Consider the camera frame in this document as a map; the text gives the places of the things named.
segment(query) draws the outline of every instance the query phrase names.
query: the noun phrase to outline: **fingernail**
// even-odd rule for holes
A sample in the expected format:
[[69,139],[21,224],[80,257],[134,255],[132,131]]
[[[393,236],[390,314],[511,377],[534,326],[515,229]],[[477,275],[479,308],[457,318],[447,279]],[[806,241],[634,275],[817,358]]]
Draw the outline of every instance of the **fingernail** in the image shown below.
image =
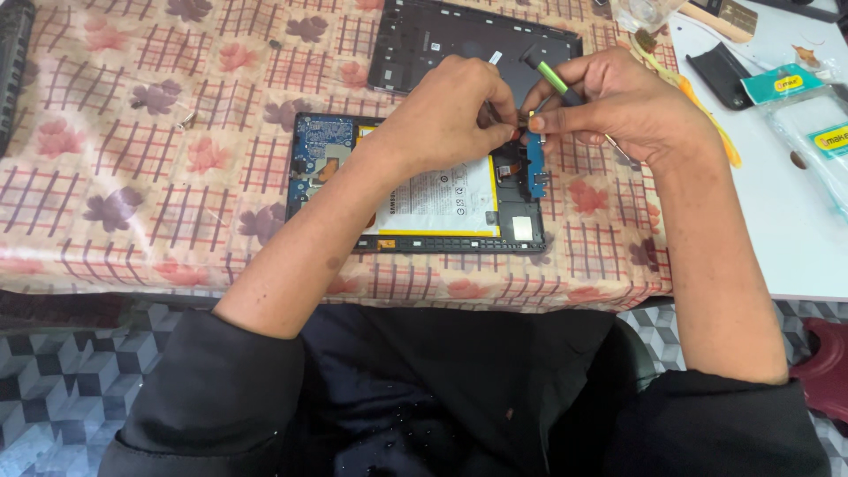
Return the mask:
[[533,131],[533,132],[542,131],[542,129],[544,128],[544,119],[542,119],[538,116],[533,116],[533,117],[530,118],[529,126],[530,126],[530,131]]

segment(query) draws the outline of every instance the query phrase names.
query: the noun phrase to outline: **plastic packaging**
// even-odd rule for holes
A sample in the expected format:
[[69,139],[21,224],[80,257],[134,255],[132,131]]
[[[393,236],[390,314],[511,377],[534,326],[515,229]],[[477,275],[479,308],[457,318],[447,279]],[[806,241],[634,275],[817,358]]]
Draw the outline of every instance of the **plastic packaging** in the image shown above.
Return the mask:
[[848,221],[848,104],[830,85],[797,64],[745,78],[742,83]]
[[659,30],[677,13],[686,0],[611,0],[612,18],[621,28],[635,33],[639,28],[649,33]]

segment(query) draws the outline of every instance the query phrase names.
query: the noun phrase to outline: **checkered tablecloth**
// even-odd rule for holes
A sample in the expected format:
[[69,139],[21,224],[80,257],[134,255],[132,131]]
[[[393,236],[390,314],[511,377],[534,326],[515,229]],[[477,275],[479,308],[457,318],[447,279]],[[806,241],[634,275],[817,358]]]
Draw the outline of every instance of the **checkered tablecloth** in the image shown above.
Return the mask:
[[[586,53],[629,42],[592,0],[461,4],[576,31]],[[382,5],[37,1],[0,162],[0,286],[226,290],[261,249],[257,231],[281,223],[294,114],[385,116],[402,100],[366,85]],[[190,112],[193,127],[175,128]],[[668,293],[653,180],[620,162],[574,142],[547,158],[543,255],[352,255],[326,300],[533,312]]]

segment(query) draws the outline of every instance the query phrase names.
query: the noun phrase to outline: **black phone case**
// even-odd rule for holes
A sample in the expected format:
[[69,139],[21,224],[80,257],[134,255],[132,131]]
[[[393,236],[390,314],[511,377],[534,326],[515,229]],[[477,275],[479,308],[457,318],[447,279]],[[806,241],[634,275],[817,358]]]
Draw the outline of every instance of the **black phone case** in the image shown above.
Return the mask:
[[728,108],[741,111],[754,105],[742,86],[742,78],[750,78],[750,73],[724,43],[700,56],[686,55],[686,60]]

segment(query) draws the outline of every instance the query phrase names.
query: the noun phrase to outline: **screw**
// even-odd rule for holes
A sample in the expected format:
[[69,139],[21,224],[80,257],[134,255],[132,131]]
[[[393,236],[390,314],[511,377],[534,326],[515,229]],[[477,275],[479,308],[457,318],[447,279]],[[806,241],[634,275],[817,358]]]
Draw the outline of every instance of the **screw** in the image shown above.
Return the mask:
[[181,123],[176,124],[176,128],[179,129],[180,131],[185,131],[186,125],[188,124],[189,121],[192,120],[192,118],[194,118],[194,116],[195,116],[194,113],[189,114],[188,116],[186,116],[186,119],[182,120]]

